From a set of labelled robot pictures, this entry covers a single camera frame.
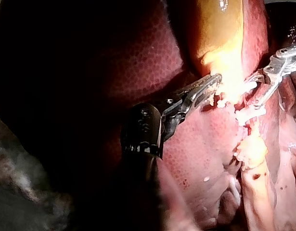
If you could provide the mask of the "left arm instrument jaw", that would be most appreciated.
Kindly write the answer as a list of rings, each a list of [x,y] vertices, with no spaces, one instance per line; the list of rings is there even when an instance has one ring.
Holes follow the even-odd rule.
[[[214,105],[214,95],[219,88],[218,83],[207,84],[205,87],[197,87],[190,91],[185,98],[185,112],[191,113],[198,107],[210,104]]]
[[[179,97],[185,96],[189,93],[201,93],[205,90],[217,90],[220,83],[222,82],[222,75],[215,74],[215,75],[206,75],[201,79],[185,86],[182,89],[176,91],[176,95]]]

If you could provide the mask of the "left arm instrument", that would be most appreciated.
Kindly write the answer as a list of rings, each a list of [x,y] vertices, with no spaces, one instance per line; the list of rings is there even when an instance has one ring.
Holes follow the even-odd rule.
[[[171,138],[180,123],[183,123],[191,111],[194,99],[189,94],[181,96],[177,94],[169,95],[165,100],[165,109],[162,112],[164,126],[163,140]]]

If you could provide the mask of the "right arm instrument jaw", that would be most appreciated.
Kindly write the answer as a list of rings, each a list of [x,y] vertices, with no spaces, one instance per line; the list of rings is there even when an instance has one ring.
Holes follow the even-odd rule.
[[[261,81],[256,81],[257,87],[255,91],[254,108],[260,109],[266,104],[270,97],[279,87],[279,81],[271,82],[270,84],[263,83]]]
[[[245,79],[245,84],[250,83],[250,82],[259,82],[263,84],[267,84],[266,76],[265,74],[260,74],[260,73],[253,73],[249,77]]]

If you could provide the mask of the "right arm instrument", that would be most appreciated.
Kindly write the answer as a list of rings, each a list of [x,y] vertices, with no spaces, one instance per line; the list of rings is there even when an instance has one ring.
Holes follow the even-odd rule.
[[[296,45],[281,48],[270,57],[270,63],[263,68],[268,82],[281,82],[283,76],[296,71]]]

